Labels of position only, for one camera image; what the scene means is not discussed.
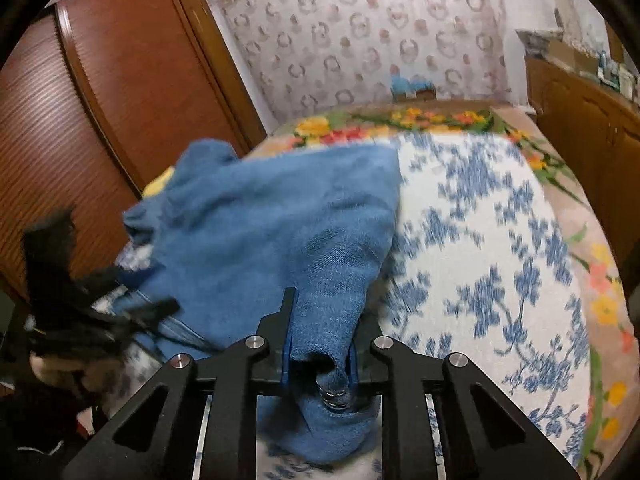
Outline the person's left hand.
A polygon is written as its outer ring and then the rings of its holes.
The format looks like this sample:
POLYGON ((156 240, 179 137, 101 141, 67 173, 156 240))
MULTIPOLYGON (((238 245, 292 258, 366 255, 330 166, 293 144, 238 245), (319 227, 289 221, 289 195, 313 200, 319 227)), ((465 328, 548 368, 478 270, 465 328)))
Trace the person's left hand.
POLYGON ((124 368, 124 359, 120 356, 83 360, 38 356, 32 352, 28 358, 28 374, 23 382, 63 389, 77 399, 101 401, 122 377, 124 368))

